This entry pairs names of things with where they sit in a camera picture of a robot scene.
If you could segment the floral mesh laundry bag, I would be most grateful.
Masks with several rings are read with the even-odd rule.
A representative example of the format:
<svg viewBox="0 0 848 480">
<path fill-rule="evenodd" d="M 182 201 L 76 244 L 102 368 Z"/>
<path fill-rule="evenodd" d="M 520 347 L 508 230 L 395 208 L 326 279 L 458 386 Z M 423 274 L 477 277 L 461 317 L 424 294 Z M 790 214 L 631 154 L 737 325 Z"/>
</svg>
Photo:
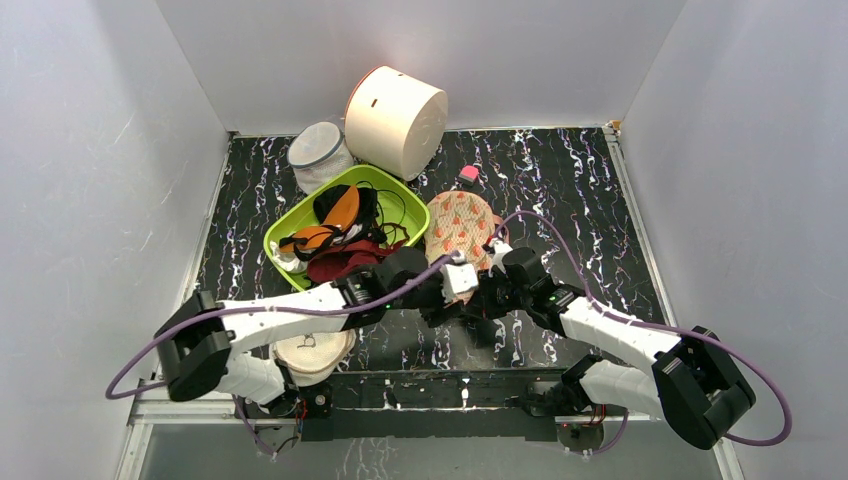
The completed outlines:
<svg viewBox="0 0 848 480">
<path fill-rule="evenodd" d="M 436 195 L 427 205 L 430 223 L 423 235 L 429 264 L 453 251 L 462 253 L 476 271 L 489 270 L 492 259 L 483 246 L 502 218 L 482 197 L 464 191 Z"/>
</svg>

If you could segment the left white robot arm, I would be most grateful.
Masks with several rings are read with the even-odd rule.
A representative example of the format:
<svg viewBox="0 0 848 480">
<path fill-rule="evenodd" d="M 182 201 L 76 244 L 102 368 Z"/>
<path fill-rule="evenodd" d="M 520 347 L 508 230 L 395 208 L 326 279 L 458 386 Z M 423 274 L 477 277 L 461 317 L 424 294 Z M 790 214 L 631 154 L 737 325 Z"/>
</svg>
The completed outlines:
<svg viewBox="0 0 848 480">
<path fill-rule="evenodd" d="M 168 397 L 196 400 L 230 393 L 275 416 L 294 411 L 299 391 L 291 375 L 252 350 L 278 341 L 339 333 L 375 324 L 392 309 L 442 311 L 479 286 L 474 266 L 459 252 L 429 262 L 402 247 L 378 264 L 309 290 L 246 301 L 218 301 L 199 291 L 154 335 Z"/>
</svg>

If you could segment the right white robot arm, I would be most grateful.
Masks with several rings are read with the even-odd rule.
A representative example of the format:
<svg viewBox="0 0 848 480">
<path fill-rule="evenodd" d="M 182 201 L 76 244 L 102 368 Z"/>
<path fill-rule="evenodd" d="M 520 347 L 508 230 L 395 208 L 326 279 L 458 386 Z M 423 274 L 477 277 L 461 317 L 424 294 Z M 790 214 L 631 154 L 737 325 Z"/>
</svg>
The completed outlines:
<svg viewBox="0 0 848 480">
<path fill-rule="evenodd" d="M 595 306 L 587 293 L 555 281 L 530 248 L 502 241 L 485 247 L 490 267 L 474 297 L 497 318 L 522 311 L 561 337 L 591 344 L 612 361 L 588 355 L 533 396 L 577 414 L 613 404 L 663 420 L 682 440 L 711 449 L 756 403 L 753 389 L 713 333 L 698 327 L 681 335 L 616 310 Z"/>
</svg>

